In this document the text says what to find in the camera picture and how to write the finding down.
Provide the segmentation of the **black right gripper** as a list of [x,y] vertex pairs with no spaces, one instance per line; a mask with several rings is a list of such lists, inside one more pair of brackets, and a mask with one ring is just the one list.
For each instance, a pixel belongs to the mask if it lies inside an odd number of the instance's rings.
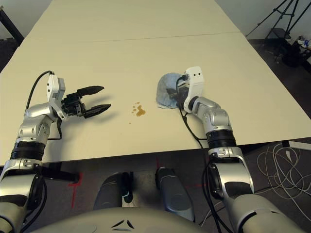
[[173,88],[166,89],[169,98],[176,98],[177,107],[183,107],[188,96],[189,88],[187,86],[178,86],[177,90]]

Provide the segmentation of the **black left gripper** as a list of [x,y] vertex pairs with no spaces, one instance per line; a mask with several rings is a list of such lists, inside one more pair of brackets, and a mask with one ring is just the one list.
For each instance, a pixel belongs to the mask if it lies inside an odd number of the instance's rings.
[[77,92],[66,95],[62,100],[62,109],[68,116],[78,116],[84,118],[99,115],[111,107],[110,104],[101,104],[86,110],[85,105],[81,102],[81,98],[86,95],[96,94],[104,89],[103,86],[89,86],[77,89]]

